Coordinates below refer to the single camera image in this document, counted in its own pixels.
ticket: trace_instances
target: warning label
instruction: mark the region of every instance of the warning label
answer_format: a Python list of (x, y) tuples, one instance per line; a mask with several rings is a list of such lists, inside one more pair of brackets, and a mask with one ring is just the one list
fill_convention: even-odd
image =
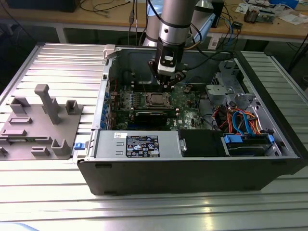
[(127, 157), (159, 157), (158, 136), (127, 136)]

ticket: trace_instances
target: cable on desk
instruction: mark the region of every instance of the cable on desk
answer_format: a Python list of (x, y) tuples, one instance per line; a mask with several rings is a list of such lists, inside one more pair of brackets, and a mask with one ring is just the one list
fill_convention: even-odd
[(116, 6), (113, 6), (113, 7), (109, 7), (109, 8), (106, 8), (106, 9), (102, 9), (102, 10), (89, 10), (89, 9), (86, 9), (86, 8), (84, 8), (84, 7), (82, 6), (82, 4), (83, 4), (85, 1), (87, 1), (87, 0), (82, 0), (82, 1), (80, 2), (79, 7), (80, 7), (81, 9), (83, 9), (83, 10), (85, 10), (85, 11), (89, 11), (89, 12), (102, 12), (102, 11), (107, 11), (107, 10), (111, 10), (111, 9), (113, 9), (113, 8), (116, 8), (116, 7), (119, 7), (119, 6), (124, 6), (124, 5), (127, 5), (127, 4), (131, 3), (131, 1), (128, 1), (128, 2), (126, 2), (126, 3), (119, 4), (119, 5), (116, 5)]
[(133, 0), (133, 7), (131, 8), (129, 20), (128, 20), (128, 22), (129, 22), (129, 29), (128, 29), (128, 35), (127, 35), (128, 45), (129, 45), (130, 30), (131, 30), (131, 26), (134, 23), (134, 20), (135, 20), (135, 0)]
[(137, 44), (137, 34), (138, 34), (138, 0), (136, 0), (136, 46)]
[(10, 16), (11, 19), (13, 19), (19, 26), (20, 28), (22, 28), (22, 30), (33, 40), (35, 41), (35, 43), (37, 43), (36, 39), (33, 38), (25, 29), (24, 27), (8, 12), (8, 10), (4, 7), (3, 2), (0, 0), (0, 4), (2, 6), (2, 8), (4, 9), (4, 11)]
[(231, 42), (231, 39), (232, 39), (232, 34), (233, 34), (233, 28), (232, 28), (232, 25), (231, 25), (231, 22), (224, 18), (224, 17), (220, 17), (221, 19), (225, 20), (227, 23), (229, 23), (229, 31), (230, 31), (230, 37), (229, 37), (229, 40), (227, 42), (227, 47), (230, 45), (230, 42)]
[(145, 24), (145, 28), (143, 29), (143, 32), (141, 33), (141, 36), (139, 38), (138, 46), (141, 45), (143, 34), (144, 34), (145, 30), (148, 28), (148, 21), (149, 21), (149, 19), (148, 19), (148, 1), (147, 0), (145, 1), (145, 17), (146, 17), (145, 18), (146, 24)]
[[(225, 13), (225, 12), (221, 12), (221, 13), (227, 15), (228, 18), (229, 18), (230, 24), (233, 25), (233, 24), (234, 24), (234, 19), (233, 19), (233, 17), (229, 14), (229, 10), (228, 10), (228, 8), (227, 8), (225, 5), (224, 5), (224, 8), (226, 9), (227, 13)], [(225, 40), (226, 40), (226, 38), (227, 38), (227, 35), (228, 35), (228, 33), (229, 33), (230, 30), (233, 30), (233, 28), (231, 28), (231, 26), (229, 26), (228, 29), (229, 29), (229, 30), (228, 30), (228, 32), (227, 32), (225, 38), (224, 38), (223, 41), (218, 45), (217, 49), (219, 49), (219, 47), (221, 47), (221, 46), (222, 46), (222, 48), (223, 48), (223, 46), (226, 45), (226, 44), (225, 44)], [(229, 41), (228, 41), (228, 42), (229, 42), (229, 45), (231, 45), (230, 42), (231, 42), (232, 40), (236, 39), (236, 42), (235, 42), (235, 46), (236, 46), (237, 41), (238, 41), (238, 38), (239, 38), (240, 32), (241, 32), (241, 30), (237, 30), (237, 35), (236, 35), (233, 39), (232, 39), (231, 36), (230, 36), (231, 39), (229, 39)]]
[(302, 59), (302, 57), (304, 57), (304, 55), (306, 54), (307, 50), (308, 50), (308, 44), (301, 50), (301, 48), (303, 47), (303, 45), (305, 44), (305, 41), (308, 38), (308, 33), (305, 37), (305, 39), (303, 40), (302, 44), (300, 45), (300, 47), (298, 48), (297, 52), (295, 53), (295, 55), (293, 56), (289, 68), (288, 68), (288, 73), (291, 73), (293, 68), (298, 64), (298, 62)]

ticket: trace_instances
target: electronic device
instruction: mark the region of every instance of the electronic device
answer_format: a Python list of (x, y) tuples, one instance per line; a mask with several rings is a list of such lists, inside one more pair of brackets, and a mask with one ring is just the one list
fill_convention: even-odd
[[(93, 194), (260, 190), (306, 165), (305, 146), (259, 77), (281, 73), (265, 54), (220, 53), (161, 91), (144, 62), (153, 48), (105, 52), (87, 154), (77, 162)], [(185, 51), (182, 61), (193, 65), (200, 54)]]
[(6, 0), (10, 8), (74, 12), (80, 0)]

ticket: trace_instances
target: desk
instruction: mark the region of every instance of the desk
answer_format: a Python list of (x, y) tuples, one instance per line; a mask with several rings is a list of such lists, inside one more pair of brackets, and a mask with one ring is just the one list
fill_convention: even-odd
[[(267, 41), (281, 42), (301, 42), (308, 31), (308, 24), (293, 25), (279, 18), (276, 18), (273, 24), (255, 23), (248, 24), (244, 22), (244, 15), (235, 13), (231, 10), (234, 4), (238, 4), (240, 0), (227, 0), (229, 13), (234, 20), (243, 23), (240, 39), (255, 39)], [(116, 0), (108, 7), (124, 3), (124, 0)], [(92, 9), (90, 0), (84, 3), (84, 8)], [(109, 18), (98, 15), (94, 12), (87, 12), (81, 8), (77, 8), (74, 13), (64, 13), (55, 11), (41, 10), (24, 10), (10, 9), (11, 15), (23, 25), (32, 26), (50, 26), (57, 31), (59, 41), (67, 43), (64, 28), (80, 28), (80, 29), (96, 29), (96, 30), (117, 30), (128, 31), (128, 18), (132, 7), (132, 3), (109, 10)], [(308, 10), (308, 6), (299, 5), (297, 10)], [(138, 31), (143, 31), (145, 27), (145, 3), (138, 3)], [(0, 23), (14, 24), (15, 22), (0, 9)], [(221, 20), (217, 28), (211, 28), (208, 36), (212, 37), (211, 43), (224, 36), (228, 32), (227, 27)]]

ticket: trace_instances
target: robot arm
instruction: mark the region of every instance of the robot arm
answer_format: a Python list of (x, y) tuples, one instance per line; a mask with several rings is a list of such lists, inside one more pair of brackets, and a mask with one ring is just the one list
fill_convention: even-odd
[(155, 58), (148, 61), (152, 74), (164, 88), (185, 78), (179, 68), (198, 0), (164, 0)]

